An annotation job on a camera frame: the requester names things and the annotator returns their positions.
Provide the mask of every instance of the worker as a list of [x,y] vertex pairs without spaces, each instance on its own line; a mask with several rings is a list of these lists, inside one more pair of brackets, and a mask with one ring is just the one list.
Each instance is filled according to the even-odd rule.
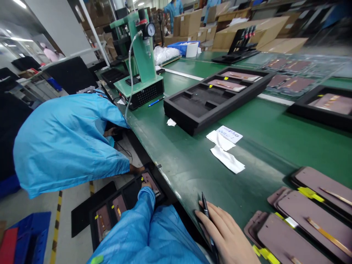
[[32,199],[84,182],[125,173],[139,174],[109,143],[107,121],[129,128],[119,109],[102,91],[51,99],[23,123],[14,143],[20,185]]
[[52,50],[47,48],[47,45],[45,45],[45,43],[40,43],[40,45],[43,47],[43,52],[45,54],[45,56],[47,56],[47,58],[51,61],[51,62],[55,62],[59,60],[59,56],[55,54],[55,52],[53,52]]
[[175,16],[183,14],[183,5],[181,0],[171,0],[168,5],[160,11],[163,11],[165,14],[170,14],[170,22],[171,22],[171,34],[173,34],[173,19]]
[[207,4],[206,4],[206,11],[205,11],[205,17],[204,17],[204,26],[206,26],[206,22],[208,20],[208,15],[209,15],[209,8],[213,7],[213,6],[217,6],[221,4],[221,0],[208,0]]
[[[209,263],[183,225],[175,208],[159,206],[150,183],[142,183],[138,201],[125,211],[88,260],[92,263]],[[213,238],[220,263],[259,264],[249,241],[235,220],[207,202],[210,219],[195,211]]]

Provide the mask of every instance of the white wall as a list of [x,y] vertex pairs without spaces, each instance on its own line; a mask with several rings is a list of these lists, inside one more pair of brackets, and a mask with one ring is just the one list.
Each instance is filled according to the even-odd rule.
[[[26,0],[26,4],[66,56],[91,47],[67,0]],[[85,63],[97,60],[94,52],[81,58]]]

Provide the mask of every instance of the human hand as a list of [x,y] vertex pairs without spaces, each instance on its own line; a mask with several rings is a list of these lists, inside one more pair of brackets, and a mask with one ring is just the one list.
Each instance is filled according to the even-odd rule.
[[150,187],[151,189],[153,189],[153,186],[151,185],[151,183],[146,183],[146,182],[142,182],[142,187],[141,187],[141,189],[143,188],[143,187]]
[[108,137],[108,136],[115,136],[117,135],[117,128],[110,128],[109,130],[104,132],[104,137]]
[[254,253],[249,241],[232,216],[223,209],[207,202],[212,221],[200,211],[195,211],[197,217],[213,238],[223,264],[257,264],[259,259]]

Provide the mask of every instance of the blue plastic crate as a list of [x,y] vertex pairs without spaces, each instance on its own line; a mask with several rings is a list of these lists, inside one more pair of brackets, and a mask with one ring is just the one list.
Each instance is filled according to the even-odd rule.
[[181,52],[182,56],[186,56],[187,45],[180,45],[180,44],[182,44],[182,43],[195,43],[195,42],[198,42],[198,47],[199,47],[200,41],[180,41],[180,42],[176,42],[174,44],[168,45],[168,48],[177,48]]
[[33,213],[10,227],[18,227],[15,264],[44,262],[50,216],[51,212]]

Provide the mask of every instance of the white paper label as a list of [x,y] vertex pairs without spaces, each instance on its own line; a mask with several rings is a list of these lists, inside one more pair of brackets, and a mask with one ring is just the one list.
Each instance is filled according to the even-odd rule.
[[286,218],[285,220],[286,220],[286,222],[289,223],[290,226],[292,226],[293,228],[298,227],[298,223],[297,223],[295,220],[293,220],[292,217],[288,217],[288,218]]
[[217,129],[224,138],[228,139],[232,143],[236,144],[243,136],[232,129],[227,128],[226,126],[221,126]]

